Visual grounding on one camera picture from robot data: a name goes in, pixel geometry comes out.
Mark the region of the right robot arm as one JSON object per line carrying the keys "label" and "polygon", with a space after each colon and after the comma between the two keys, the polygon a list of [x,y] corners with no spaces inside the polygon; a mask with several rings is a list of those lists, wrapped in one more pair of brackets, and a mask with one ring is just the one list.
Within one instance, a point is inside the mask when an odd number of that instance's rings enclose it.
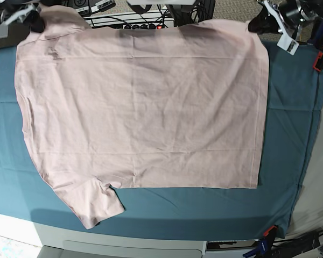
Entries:
{"label": "right robot arm", "polygon": [[7,38],[9,25],[21,23],[30,31],[41,33],[45,22],[40,16],[40,1],[0,1],[0,39]]}

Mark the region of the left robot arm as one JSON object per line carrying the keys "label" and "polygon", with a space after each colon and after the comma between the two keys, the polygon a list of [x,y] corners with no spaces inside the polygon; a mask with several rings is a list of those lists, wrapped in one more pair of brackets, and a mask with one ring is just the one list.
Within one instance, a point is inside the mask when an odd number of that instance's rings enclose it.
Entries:
{"label": "left robot arm", "polygon": [[323,1],[258,1],[260,13],[248,24],[248,31],[262,35],[280,34],[277,46],[290,55],[299,47],[298,38],[304,27],[323,20]]}

